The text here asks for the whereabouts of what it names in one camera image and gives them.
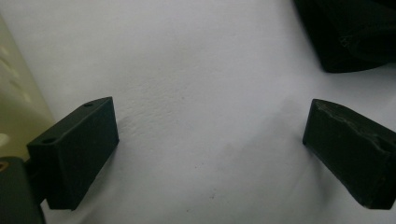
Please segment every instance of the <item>black plastic block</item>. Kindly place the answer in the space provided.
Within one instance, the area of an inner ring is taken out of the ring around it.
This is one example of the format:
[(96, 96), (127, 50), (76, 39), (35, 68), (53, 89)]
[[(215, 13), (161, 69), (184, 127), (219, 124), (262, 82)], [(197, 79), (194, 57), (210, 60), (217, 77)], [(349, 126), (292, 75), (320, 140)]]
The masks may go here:
[(119, 142), (111, 97), (88, 102), (28, 144), (51, 209), (76, 209)]
[(395, 132), (342, 105), (313, 100), (303, 142), (361, 205), (392, 207)]
[(30, 189), (23, 160), (0, 158), (0, 223), (43, 224), (41, 207)]

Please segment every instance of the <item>white fabric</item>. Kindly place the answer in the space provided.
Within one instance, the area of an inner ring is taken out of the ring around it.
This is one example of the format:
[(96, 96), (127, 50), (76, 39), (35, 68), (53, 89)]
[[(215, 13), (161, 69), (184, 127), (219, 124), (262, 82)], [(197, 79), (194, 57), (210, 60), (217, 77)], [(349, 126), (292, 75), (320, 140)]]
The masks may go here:
[(394, 223), (302, 144), (313, 98), (396, 130), (396, 66), (331, 75), (290, 0), (2, 0), (54, 117), (113, 96), (120, 144), (49, 224)]

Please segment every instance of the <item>white surface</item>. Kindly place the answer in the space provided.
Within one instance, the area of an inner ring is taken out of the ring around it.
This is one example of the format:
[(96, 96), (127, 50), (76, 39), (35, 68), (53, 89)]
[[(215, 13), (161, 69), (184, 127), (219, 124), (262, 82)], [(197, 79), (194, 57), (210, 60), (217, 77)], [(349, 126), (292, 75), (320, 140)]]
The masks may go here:
[(48, 223), (394, 223), (302, 145), (313, 98), (396, 130), (396, 66), (318, 67), (289, 0), (0, 1), (54, 117), (112, 95), (120, 145)]

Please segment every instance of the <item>black fabric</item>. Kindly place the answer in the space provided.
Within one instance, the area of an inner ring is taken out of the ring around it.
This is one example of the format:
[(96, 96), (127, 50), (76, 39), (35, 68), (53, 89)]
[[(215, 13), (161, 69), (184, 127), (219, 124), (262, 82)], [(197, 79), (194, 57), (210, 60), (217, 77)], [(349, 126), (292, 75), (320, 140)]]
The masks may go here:
[(396, 4), (385, 0), (294, 0), (326, 72), (396, 62)]

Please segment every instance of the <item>black object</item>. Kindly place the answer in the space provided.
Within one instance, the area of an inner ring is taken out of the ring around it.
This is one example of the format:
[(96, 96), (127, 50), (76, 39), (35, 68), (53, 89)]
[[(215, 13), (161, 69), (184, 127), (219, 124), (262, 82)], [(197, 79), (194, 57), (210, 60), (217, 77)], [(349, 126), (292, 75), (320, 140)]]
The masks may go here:
[(396, 62), (396, 4), (293, 1), (326, 72), (355, 72)]
[(361, 205), (396, 199), (396, 133), (342, 105), (313, 100), (303, 143)]
[(44, 216), (29, 185), (23, 160), (0, 158), (0, 223), (41, 224)]
[(29, 143), (25, 164), (0, 158), (0, 222), (44, 223), (44, 199), (51, 209), (76, 209), (119, 141), (107, 97), (80, 106)]

